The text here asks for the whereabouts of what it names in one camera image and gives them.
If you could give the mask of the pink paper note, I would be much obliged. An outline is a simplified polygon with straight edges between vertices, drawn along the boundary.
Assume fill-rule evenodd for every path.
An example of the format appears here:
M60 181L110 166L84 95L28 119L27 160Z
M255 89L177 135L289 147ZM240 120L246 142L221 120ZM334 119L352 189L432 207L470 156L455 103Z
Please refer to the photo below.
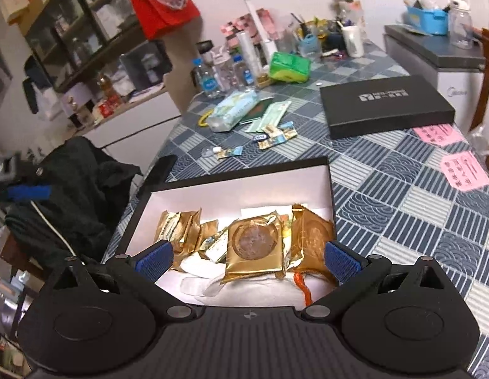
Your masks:
M440 160L440 170L451 187L469 192L489 186L489 176L471 151L448 154Z
M450 124L414 128L413 131L420 140L434 146L445 147L464 142L463 135Z

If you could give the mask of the white ceramic mug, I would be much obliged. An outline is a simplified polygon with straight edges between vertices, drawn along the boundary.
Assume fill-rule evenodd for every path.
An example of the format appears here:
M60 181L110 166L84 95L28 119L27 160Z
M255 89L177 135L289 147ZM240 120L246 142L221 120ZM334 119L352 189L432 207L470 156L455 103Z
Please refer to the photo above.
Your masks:
M352 58L364 56L362 34L359 26L346 26L341 28L345 48Z

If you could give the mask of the red shopping bag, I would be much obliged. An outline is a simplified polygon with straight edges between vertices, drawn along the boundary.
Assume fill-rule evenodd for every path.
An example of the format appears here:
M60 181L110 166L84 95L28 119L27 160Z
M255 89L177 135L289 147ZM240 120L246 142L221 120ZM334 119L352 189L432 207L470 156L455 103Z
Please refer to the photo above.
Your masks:
M200 16L192 0L181 9L171 9L156 0L130 0L147 40L158 39Z

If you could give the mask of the yellow handled scissors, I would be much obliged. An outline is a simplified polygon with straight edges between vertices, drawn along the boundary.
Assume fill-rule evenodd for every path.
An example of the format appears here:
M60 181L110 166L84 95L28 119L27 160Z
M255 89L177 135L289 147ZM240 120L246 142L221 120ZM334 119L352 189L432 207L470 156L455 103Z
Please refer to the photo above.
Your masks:
M207 118L210 117L211 115L213 114L213 111L210 110L208 112L206 112L205 114L203 114L198 122L197 122L197 125L201 128L207 128L208 127L208 123L207 123Z

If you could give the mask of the pink checkered box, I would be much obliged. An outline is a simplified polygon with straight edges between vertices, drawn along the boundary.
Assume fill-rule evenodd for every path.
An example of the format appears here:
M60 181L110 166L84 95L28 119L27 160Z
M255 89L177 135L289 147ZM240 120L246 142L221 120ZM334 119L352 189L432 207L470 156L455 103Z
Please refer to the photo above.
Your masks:
M267 9L258 9L257 14L270 39L276 39L278 37L278 33L270 12ZM251 37L252 42L255 45L261 42L261 36L251 14L245 14L237 19L228 21L220 27L220 31L224 35L225 41L231 49L239 46L237 34L241 31L247 31L249 33L249 37Z

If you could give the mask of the black gift box lid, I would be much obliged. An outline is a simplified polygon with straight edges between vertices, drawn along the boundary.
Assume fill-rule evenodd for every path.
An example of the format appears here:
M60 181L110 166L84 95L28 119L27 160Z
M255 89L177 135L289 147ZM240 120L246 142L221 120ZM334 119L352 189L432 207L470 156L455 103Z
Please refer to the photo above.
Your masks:
M454 122L450 103L419 75L349 82L320 89L333 140Z

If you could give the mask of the green white paper sachets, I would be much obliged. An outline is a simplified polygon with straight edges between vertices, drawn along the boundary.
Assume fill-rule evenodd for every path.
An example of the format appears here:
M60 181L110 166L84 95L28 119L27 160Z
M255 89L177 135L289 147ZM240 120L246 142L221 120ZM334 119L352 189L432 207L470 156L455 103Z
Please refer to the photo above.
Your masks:
M245 129L245 132L248 134L260 133L267 125L277 127L284 113L290 107L290 104L290 100L271 103L267 107L263 117L257 122L252 122L251 125Z

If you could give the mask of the gold snack box packet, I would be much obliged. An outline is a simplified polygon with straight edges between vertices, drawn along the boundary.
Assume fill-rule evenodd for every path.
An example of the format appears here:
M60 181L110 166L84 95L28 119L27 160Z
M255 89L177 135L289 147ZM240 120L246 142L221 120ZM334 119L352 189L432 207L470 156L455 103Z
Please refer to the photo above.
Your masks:
M213 263L225 263L228 247L228 227L208 237L201 243L198 254Z

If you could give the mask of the dark glass cabinet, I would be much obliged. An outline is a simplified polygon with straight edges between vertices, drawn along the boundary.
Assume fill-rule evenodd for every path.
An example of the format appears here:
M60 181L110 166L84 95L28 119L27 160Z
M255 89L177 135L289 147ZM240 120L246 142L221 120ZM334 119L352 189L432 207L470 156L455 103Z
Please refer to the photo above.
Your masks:
M31 0L18 26L58 93L146 41L130 0Z

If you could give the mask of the black jacket on chair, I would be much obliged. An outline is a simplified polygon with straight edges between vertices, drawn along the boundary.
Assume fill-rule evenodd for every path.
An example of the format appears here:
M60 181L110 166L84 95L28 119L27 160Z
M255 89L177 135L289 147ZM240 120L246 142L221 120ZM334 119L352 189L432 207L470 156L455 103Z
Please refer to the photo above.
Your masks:
M40 167L51 195L11 207L5 225L14 240L46 270L73 252L101 260L140 168L115 160L84 137L67 140Z

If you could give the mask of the small candy wrappers pile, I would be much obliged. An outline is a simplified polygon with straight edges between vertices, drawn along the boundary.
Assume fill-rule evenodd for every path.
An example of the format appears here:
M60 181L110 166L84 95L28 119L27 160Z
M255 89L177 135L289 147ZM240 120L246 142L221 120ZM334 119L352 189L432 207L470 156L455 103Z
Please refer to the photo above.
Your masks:
M262 134L255 135L253 142L260 151L265 151L274 146L284 144L295 137L297 137L297 131L293 122L286 122L279 127L268 124ZM213 154L217 159L239 157L243 154L243 146L213 151Z

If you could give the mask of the blue plastic basket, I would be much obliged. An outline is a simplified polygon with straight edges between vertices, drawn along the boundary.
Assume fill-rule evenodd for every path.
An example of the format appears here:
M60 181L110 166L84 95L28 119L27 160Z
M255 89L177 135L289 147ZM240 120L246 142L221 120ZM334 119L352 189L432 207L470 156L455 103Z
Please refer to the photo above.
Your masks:
M442 9L418 9L407 6L407 20L409 25L422 32L448 35L448 14Z

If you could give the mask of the patterned baby bottle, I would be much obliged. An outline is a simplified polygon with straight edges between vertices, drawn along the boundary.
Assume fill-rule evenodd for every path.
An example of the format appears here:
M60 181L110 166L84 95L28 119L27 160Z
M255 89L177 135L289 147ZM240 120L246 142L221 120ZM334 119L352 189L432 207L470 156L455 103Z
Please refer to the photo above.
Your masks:
M220 88L229 92L233 88L233 68L231 55L225 46L213 47L211 49L213 61L213 73L219 82Z

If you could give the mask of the small clear bottle blue cap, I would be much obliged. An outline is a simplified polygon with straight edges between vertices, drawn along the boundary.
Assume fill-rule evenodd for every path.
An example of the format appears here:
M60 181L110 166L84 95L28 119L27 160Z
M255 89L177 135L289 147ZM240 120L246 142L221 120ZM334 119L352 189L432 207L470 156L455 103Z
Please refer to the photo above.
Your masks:
M233 56L233 69L234 74L237 77L238 83L242 87L251 87L255 84L252 72L249 70L248 65L240 54Z

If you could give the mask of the large gold round mooncake packet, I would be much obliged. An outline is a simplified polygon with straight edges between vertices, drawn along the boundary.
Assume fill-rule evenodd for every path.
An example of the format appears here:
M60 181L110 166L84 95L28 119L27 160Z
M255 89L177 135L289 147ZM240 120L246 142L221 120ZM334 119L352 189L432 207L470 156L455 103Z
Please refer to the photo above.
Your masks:
M276 212L234 221L228 230L221 283L272 274L284 276L283 221Z

